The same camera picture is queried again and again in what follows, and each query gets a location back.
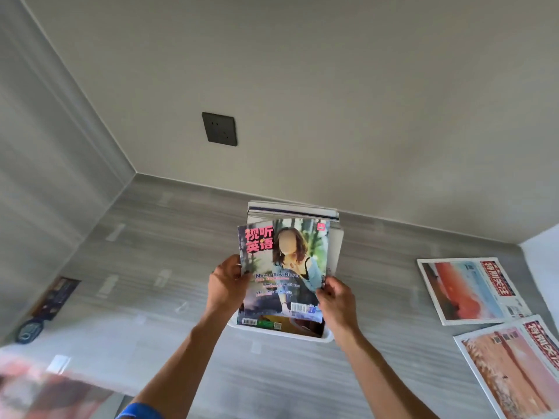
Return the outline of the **magazine with green cover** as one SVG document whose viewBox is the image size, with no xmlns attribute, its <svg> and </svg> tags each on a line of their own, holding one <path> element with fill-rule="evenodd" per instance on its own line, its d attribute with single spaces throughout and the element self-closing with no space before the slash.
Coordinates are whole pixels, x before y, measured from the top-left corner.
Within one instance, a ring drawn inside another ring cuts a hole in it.
<svg viewBox="0 0 559 419">
<path fill-rule="evenodd" d="M 245 311 L 238 311 L 236 323 L 249 328 L 311 338 L 322 338 L 325 329 L 325 322 L 277 315 L 246 315 Z"/>
</svg>

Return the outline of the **person's left forearm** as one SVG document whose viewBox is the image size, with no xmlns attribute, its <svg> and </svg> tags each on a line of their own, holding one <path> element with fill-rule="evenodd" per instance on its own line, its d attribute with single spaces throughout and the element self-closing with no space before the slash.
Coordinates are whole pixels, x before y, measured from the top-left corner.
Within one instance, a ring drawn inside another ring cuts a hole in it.
<svg viewBox="0 0 559 419">
<path fill-rule="evenodd" d="M 187 419 L 214 348 L 227 321 L 202 315 L 177 350 L 131 403 L 146 403 L 164 419 Z"/>
</svg>

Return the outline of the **magazine with woman cover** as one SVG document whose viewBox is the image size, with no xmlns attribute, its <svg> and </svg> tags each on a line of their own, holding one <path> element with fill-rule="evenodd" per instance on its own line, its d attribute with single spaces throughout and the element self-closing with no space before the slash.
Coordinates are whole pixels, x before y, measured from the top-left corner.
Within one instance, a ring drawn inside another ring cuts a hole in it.
<svg viewBox="0 0 559 419">
<path fill-rule="evenodd" d="M 239 311 L 321 323 L 315 292 L 324 287 L 326 268 L 309 255 L 299 228 L 279 224 L 273 219 L 237 228 L 242 272 L 253 275 Z"/>
</svg>

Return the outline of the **person's right hand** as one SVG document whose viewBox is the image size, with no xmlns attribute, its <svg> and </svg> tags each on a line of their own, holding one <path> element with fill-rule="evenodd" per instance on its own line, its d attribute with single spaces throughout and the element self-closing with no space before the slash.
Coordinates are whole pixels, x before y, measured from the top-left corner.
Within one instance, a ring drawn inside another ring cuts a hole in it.
<svg viewBox="0 0 559 419">
<path fill-rule="evenodd" d="M 334 276 L 327 276 L 323 289 L 333 295 L 333 304 L 320 307 L 325 324 L 332 331 L 335 341 L 342 347 L 360 332 L 355 296 L 352 290 Z"/>
</svg>

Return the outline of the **blue round tag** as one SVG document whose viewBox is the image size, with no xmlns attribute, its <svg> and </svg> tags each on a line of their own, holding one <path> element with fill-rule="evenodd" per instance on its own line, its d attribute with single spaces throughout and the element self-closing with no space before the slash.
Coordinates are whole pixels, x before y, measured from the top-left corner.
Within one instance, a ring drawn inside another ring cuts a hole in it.
<svg viewBox="0 0 559 419">
<path fill-rule="evenodd" d="M 15 343 L 27 345 L 33 342 L 44 329 L 44 321 L 30 319 L 23 323 L 16 332 Z"/>
</svg>

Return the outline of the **newspaper with pink photo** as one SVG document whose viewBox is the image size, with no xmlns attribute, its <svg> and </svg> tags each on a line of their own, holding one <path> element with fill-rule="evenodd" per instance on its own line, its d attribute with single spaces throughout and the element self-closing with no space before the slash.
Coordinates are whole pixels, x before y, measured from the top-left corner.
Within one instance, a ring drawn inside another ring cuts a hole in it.
<svg viewBox="0 0 559 419">
<path fill-rule="evenodd" d="M 540 315 L 454 340 L 499 419 L 559 419 L 559 340 Z"/>
</svg>

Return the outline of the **white plastic file box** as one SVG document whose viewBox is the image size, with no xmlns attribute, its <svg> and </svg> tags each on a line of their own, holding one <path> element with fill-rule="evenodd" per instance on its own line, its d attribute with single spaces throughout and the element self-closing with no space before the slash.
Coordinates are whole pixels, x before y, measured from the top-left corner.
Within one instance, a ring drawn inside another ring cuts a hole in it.
<svg viewBox="0 0 559 419">
<path fill-rule="evenodd" d="M 228 320 L 227 326 L 229 326 L 233 329 L 241 330 L 241 331 L 247 331 L 247 332 L 252 332 L 252 333 L 261 333 L 263 335 L 279 336 L 279 337 L 283 337 L 283 338 L 291 338 L 291 339 L 301 340 L 301 341 L 317 342 L 317 343 L 323 343 L 323 344 L 328 344 L 330 342 L 335 341 L 334 335 L 328 327 L 325 327 L 323 335 L 322 335 L 321 338 L 315 338 L 315 337 L 312 337 L 312 336 L 297 335 L 297 334 L 294 334 L 294 333 L 260 329 L 260 328 L 253 327 L 253 326 L 239 325 L 239 324 L 236 323 L 236 316 L 232 316 Z"/>
</svg>

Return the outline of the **stack of magazines in box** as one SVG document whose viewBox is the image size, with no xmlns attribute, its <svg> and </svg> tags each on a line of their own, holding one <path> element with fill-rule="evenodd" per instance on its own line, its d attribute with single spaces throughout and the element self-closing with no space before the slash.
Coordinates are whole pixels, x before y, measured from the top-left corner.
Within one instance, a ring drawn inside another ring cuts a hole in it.
<svg viewBox="0 0 559 419">
<path fill-rule="evenodd" d="M 247 222 L 278 219 L 277 229 L 297 227 L 307 238 L 308 253 L 326 275 L 336 275 L 343 245 L 344 230 L 339 211 L 302 203 L 251 200 L 248 202 Z"/>
</svg>

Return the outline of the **blurred red printed paper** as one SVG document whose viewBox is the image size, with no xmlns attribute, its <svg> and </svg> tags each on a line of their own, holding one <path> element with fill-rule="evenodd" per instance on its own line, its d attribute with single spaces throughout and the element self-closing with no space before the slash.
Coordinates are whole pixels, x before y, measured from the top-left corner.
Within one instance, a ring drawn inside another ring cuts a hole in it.
<svg viewBox="0 0 559 419">
<path fill-rule="evenodd" d="M 113 419 L 122 395 L 0 354 L 0 419 Z"/>
</svg>

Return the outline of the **dark wall power socket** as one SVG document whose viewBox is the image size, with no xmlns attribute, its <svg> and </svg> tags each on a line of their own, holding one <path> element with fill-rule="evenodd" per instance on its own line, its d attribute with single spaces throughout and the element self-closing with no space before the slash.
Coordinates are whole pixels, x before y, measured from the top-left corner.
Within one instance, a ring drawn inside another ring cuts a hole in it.
<svg viewBox="0 0 559 419">
<path fill-rule="evenodd" d="M 238 146 L 234 117 L 203 112 L 201 114 L 209 142 L 232 147 Z"/>
</svg>

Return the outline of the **newspaper with red-blue photo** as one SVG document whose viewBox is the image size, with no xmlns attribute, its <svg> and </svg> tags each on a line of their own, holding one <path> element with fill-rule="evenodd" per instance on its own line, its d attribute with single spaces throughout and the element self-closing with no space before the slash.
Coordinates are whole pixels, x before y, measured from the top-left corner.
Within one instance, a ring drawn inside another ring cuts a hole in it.
<svg viewBox="0 0 559 419">
<path fill-rule="evenodd" d="M 532 315 L 498 258 L 416 263 L 444 326 L 502 324 Z"/>
</svg>

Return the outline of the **person's left hand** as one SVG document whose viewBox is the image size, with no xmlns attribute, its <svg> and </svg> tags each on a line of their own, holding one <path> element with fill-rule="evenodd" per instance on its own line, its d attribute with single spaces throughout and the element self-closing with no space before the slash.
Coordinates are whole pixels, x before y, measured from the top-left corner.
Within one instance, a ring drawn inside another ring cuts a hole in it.
<svg viewBox="0 0 559 419">
<path fill-rule="evenodd" d="M 219 316 L 229 319 L 241 307 L 247 293 L 236 291 L 236 278 L 243 273 L 239 254 L 223 260 L 210 274 L 205 316 Z"/>
</svg>

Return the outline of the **dark printed card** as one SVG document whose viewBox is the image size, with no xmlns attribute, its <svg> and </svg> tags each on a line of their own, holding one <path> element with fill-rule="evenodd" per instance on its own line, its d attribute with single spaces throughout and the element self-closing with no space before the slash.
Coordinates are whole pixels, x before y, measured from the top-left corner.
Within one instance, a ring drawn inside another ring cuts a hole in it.
<svg viewBox="0 0 559 419">
<path fill-rule="evenodd" d="M 39 298 L 30 316 L 42 321 L 52 321 L 80 283 L 81 280 L 78 279 L 57 277 Z"/>
</svg>

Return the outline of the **blue sleeve cuff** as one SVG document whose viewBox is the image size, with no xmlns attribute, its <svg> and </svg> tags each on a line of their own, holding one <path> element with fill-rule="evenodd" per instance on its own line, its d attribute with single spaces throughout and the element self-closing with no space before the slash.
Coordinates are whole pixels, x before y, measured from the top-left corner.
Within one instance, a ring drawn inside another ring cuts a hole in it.
<svg viewBox="0 0 559 419">
<path fill-rule="evenodd" d="M 164 419 L 163 415 L 146 403 L 133 402 L 127 405 L 115 419 Z"/>
</svg>

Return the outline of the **person's right forearm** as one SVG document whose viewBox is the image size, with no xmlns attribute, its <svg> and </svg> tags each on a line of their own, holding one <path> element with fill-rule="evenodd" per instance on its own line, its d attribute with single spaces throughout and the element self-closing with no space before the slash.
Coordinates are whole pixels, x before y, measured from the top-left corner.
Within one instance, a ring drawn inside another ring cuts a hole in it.
<svg viewBox="0 0 559 419">
<path fill-rule="evenodd" d="M 359 329 L 338 330 L 334 338 L 348 358 L 374 419 L 439 419 Z"/>
</svg>

